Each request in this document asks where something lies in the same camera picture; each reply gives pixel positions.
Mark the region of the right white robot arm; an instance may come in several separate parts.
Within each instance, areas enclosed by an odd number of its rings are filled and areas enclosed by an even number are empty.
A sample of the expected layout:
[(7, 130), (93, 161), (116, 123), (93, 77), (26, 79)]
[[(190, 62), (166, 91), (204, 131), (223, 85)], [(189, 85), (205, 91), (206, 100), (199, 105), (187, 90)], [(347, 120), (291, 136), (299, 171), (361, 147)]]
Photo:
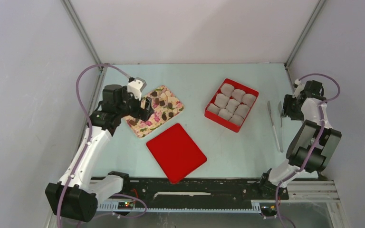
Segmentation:
[(296, 80), (294, 87), (294, 93), (284, 98), (282, 116), (300, 120), (302, 125), (288, 146), (286, 159), (262, 175), (257, 191), (265, 199), (300, 174), (323, 171), (342, 138), (341, 132), (329, 123), (327, 103), (330, 100), (324, 96), (322, 83)]

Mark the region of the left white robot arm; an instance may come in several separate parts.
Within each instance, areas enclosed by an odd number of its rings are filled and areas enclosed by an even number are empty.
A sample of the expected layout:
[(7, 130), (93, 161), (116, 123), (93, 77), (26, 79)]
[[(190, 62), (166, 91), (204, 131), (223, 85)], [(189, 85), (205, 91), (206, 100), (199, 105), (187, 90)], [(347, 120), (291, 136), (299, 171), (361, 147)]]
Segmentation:
[(142, 91), (145, 83), (134, 80), (126, 86), (106, 85), (102, 100), (88, 116), (81, 145), (70, 166), (57, 183), (49, 183), (45, 194), (57, 226), (61, 218), (89, 222), (94, 217), (99, 204), (113, 195), (120, 198), (129, 196), (131, 184), (124, 179), (128, 174), (111, 172), (96, 184), (91, 184), (93, 169), (97, 160), (114, 136), (122, 118), (126, 116), (147, 121), (154, 113), (151, 98), (145, 99), (141, 107)]

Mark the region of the white handled metal tongs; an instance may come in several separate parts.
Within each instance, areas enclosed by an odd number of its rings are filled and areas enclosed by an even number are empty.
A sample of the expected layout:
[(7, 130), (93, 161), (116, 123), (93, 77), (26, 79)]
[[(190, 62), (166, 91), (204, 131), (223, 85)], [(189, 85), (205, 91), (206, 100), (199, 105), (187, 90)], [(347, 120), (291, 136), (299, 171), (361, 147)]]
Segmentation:
[(275, 122), (273, 120), (273, 116), (272, 116), (270, 100), (267, 101), (267, 111), (268, 111), (269, 119), (270, 119), (270, 122), (271, 122), (272, 130), (273, 130), (273, 133), (274, 133), (274, 138), (275, 138), (275, 143), (277, 145), (277, 150), (280, 153), (283, 153), (284, 152), (283, 147), (279, 143), (278, 132), (277, 132), (277, 129), (276, 129)]

